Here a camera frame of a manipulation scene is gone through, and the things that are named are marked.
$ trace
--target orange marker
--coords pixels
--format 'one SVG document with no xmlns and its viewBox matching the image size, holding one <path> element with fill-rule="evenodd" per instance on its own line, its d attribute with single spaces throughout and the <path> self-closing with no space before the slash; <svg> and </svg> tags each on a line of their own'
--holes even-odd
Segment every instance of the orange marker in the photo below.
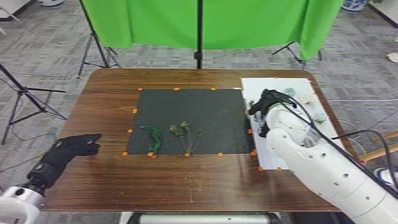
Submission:
<svg viewBox="0 0 398 224">
<path fill-rule="evenodd" d="M 258 151 L 256 149 L 253 149 L 251 156 L 254 157 L 256 155 L 258 155 Z"/>
</svg>

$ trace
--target floor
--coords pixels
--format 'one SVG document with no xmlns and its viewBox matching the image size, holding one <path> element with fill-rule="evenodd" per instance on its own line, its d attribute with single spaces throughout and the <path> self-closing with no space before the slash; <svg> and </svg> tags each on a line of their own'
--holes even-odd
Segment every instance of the floor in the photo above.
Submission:
<svg viewBox="0 0 398 224">
<path fill-rule="evenodd" d="M 9 35 L 0 35 L 0 62 L 13 71 L 22 83 L 31 87 L 63 89 L 66 94 L 55 94 L 52 105 L 68 116 L 94 67 L 86 69 L 84 79 L 77 80 L 77 66 L 89 37 L 89 27 L 77 0 L 68 0 L 63 7 L 48 9 L 36 3 L 20 15 L 22 22 L 2 22 Z M 398 50 L 397 29 L 379 15 L 366 9 L 361 13 L 341 12 L 333 33 L 325 42 L 324 61 L 308 62 L 308 71 L 320 82 L 329 100 L 393 99 L 398 98 L 398 64 L 386 60 L 386 54 Z M 235 69 L 301 69 L 290 53 L 272 56 L 278 47 L 219 50 L 205 52 L 205 68 Z M 118 61 L 126 68 L 194 68 L 192 49 L 137 45 L 132 49 L 118 49 Z M 0 82 L 0 130 L 6 128 L 15 92 Z M 338 118 L 361 129 L 398 110 L 395 102 L 333 102 Z M 32 105 L 20 107 L 20 115 L 34 111 Z M 398 115 L 373 127 L 382 133 L 395 131 Z M 0 146 L 0 170 L 34 158 L 48 149 L 54 134 L 63 129 L 64 122 L 39 115 L 18 124 L 15 133 L 29 139 L 22 141 L 9 136 L 7 145 Z M 347 131 L 352 126 L 343 123 Z M 370 142 L 368 136 L 357 140 L 366 151 L 381 145 Z M 0 171 L 4 188 L 25 181 L 27 171 L 36 160 L 7 171 Z M 372 164 L 384 165 L 384 160 Z M 43 213 L 38 223 L 118 223 L 116 213 Z"/>
</svg>

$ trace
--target green backdrop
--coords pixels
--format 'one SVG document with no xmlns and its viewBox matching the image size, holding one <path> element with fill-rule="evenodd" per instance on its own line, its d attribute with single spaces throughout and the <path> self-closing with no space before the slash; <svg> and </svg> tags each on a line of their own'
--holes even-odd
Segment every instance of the green backdrop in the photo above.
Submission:
<svg viewBox="0 0 398 224">
<path fill-rule="evenodd" d="M 105 46 L 196 48 L 198 0 L 84 0 Z M 297 41 L 309 59 L 331 32 L 343 0 L 205 0 L 205 49 Z"/>
</svg>

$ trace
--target white board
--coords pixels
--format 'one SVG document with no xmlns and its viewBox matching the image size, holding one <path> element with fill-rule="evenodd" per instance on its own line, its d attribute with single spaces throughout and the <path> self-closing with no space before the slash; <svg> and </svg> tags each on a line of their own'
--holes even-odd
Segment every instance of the white board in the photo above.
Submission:
<svg viewBox="0 0 398 224">
<path fill-rule="evenodd" d="M 244 86 L 244 98 L 246 98 L 246 107 L 251 108 L 249 102 L 258 102 L 263 90 L 278 90 L 286 93 L 286 89 L 295 90 L 293 98 L 302 103 L 304 108 L 309 112 L 311 117 L 315 115 L 322 115 L 325 117 L 325 122 L 317 124 L 320 131 L 333 138 L 338 136 L 331 118 L 327 116 L 327 112 L 320 103 L 318 96 L 315 94 L 311 81 L 306 78 L 244 78 L 242 79 Z M 267 149 L 267 138 L 260 137 L 260 123 L 254 121 L 254 116 L 249 117 L 251 125 L 253 125 L 253 137 L 256 143 L 258 150 L 258 160 L 260 166 L 265 170 L 288 169 L 283 158 L 278 156 L 274 150 Z M 343 147 L 343 143 L 340 140 L 334 141 L 336 144 Z"/>
</svg>

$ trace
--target wooden table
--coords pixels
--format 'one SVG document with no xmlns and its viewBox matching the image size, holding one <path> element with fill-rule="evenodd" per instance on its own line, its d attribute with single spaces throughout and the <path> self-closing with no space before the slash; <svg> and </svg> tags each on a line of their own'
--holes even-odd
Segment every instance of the wooden table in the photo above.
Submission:
<svg viewBox="0 0 398 224">
<path fill-rule="evenodd" d="M 306 71 L 100 69 L 63 136 L 102 133 L 102 152 L 75 158 L 48 190 L 52 211 L 338 211 L 290 171 L 258 171 L 251 155 L 123 156 L 139 88 L 235 88 L 244 77 L 308 78 L 338 133 L 341 126 Z"/>
</svg>

